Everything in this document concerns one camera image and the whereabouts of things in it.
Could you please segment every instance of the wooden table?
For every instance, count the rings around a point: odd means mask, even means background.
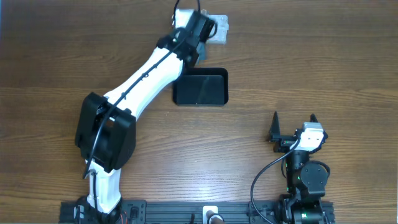
[[[57,222],[88,193],[74,135],[84,97],[120,85],[170,32],[174,0],[3,0],[0,222]],[[196,7],[182,1],[182,7]],[[325,200],[338,223],[395,223],[398,150],[396,1],[216,1],[226,45],[201,67],[229,71],[224,107],[178,107],[168,87],[137,124],[124,198],[249,201],[281,156],[265,141],[274,111],[292,134],[315,113],[330,138]],[[285,192],[279,166],[255,198]]]

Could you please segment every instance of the black mounting base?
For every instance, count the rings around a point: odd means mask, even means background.
[[[77,223],[73,218],[76,202],[63,202],[60,209],[60,223]],[[215,205],[227,224],[263,224],[267,223],[247,202],[146,202],[145,200],[124,200],[121,205],[123,222],[128,224],[202,224],[202,210],[205,205]],[[260,212],[275,220],[274,201],[256,201]],[[323,202],[323,209],[332,224],[335,223],[333,204]],[[81,224],[96,223],[87,214]]]

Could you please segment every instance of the wood surface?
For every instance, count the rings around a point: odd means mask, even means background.
[[[74,136],[84,97],[120,85],[170,32],[174,0],[3,0],[0,222],[58,222],[88,193]],[[182,1],[181,7],[196,7]],[[274,111],[292,134],[315,113],[329,134],[325,200],[338,223],[395,223],[397,1],[203,0],[226,14],[228,43],[201,67],[229,72],[224,107],[178,107],[167,87],[137,124],[124,198],[249,201],[281,156],[265,141]],[[285,192],[279,166],[255,198]]]

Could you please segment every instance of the wooden tabletop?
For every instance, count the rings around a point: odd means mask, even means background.
[[[88,193],[75,131],[84,97],[116,88],[170,32],[174,0],[4,0],[0,47],[0,222],[57,222]],[[181,7],[196,7],[182,1]],[[179,107],[171,87],[137,123],[123,198],[249,201],[254,176],[281,156],[272,114],[292,134],[315,113],[329,139],[325,200],[338,223],[395,223],[398,152],[396,1],[208,0],[228,43],[201,67],[229,72],[223,107]],[[280,167],[256,200],[286,190]]]

